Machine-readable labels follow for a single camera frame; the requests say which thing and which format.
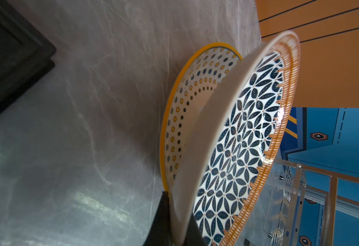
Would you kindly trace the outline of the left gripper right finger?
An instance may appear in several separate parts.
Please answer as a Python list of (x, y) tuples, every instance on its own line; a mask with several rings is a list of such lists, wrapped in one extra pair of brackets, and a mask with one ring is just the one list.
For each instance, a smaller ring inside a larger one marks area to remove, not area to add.
[(191, 215), (183, 246), (206, 246), (194, 215)]

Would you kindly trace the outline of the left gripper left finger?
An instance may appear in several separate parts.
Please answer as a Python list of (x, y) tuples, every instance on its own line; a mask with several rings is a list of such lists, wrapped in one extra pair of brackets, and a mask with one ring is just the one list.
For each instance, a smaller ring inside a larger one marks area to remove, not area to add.
[(171, 246), (169, 193), (163, 192), (143, 246)]

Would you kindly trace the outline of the silver wire dish rack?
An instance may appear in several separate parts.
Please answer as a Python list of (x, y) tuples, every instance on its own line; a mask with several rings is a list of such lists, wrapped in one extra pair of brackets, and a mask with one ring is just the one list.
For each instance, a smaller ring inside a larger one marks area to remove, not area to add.
[(359, 177), (277, 159), (264, 230), (271, 246), (359, 246)]

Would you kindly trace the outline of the yellow rimmed dotted plate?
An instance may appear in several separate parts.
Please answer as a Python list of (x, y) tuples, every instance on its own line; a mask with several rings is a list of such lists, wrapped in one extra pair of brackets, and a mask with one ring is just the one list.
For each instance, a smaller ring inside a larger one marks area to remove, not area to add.
[(171, 192), (181, 154), (200, 112), (230, 70), (242, 60), (226, 43), (212, 43), (184, 65), (171, 89), (160, 137), (160, 168), (165, 191)]

